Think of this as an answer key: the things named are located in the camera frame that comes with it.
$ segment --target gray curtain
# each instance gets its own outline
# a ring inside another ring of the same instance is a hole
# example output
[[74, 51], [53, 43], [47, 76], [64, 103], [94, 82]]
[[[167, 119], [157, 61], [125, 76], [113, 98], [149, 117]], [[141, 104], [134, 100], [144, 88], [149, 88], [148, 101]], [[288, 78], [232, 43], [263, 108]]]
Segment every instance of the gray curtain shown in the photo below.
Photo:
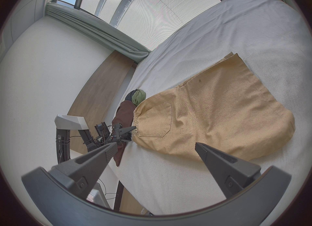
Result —
[[151, 52], [123, 32], [86, 12], [50, 2], [46, 5], [46, 15], [57, 18], [81, 30], [92, 38], [129, 57], [136, 63], [142, 61]]

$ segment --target white bed sheet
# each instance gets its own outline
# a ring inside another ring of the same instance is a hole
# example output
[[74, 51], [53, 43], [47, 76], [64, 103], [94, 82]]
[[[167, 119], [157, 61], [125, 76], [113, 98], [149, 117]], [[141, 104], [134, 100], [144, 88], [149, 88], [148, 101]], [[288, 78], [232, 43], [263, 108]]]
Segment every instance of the white bed sheet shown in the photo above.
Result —
[[[300, 15], [279, 0], [225, 0], [171, 35], [142, 61], [122, 98], [140, 88], [150, 97], [213, 65], [230, 51], [295, 117], [291, 141], [275, 154], [254, 159], [261, 172], [275, 165], [291, 183], [262, 225], [290, 204], [312, 165], [312, 38]], [[121, 164], [110, 166], [123, 185], [154, 214], [204, 208], [225, 199], [203, 163], [128, 143]]]

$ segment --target green curtain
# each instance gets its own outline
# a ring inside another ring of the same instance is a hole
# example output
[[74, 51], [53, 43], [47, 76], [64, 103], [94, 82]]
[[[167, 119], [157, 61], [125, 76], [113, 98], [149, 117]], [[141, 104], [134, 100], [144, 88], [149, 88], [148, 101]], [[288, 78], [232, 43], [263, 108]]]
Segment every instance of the green curtain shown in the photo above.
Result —
[[46, 15], [57, 18], [81, 30], [92, 38], [129, 57], [136, 63], [142, 61], [151, 52], [115, 27], [86, 12], [50, 2], [46, 5]]

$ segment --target wooden panel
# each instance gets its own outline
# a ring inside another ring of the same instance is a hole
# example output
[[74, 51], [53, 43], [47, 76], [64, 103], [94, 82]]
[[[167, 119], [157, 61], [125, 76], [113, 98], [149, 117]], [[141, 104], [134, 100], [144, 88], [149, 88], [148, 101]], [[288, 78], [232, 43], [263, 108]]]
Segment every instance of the wooden panel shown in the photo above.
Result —
[[124, 188], [120, 204], [120, 212], [126, 212], [130, 214], [142, 215], [146, 214], [147, 210], [139, 204], [139, 202]]
[[[92, 74], [69, 109], [68, 115], [85, 118], [93, 137], [97, 136], [94, 126], [103, 122], [133, 62], [123, 54], [113, 51]], [[71, 130], [71, 136], [78, 135], [78, 131]], [[71, 138], [70, 148], [81, 154], [88, 152], [80, 137]]]

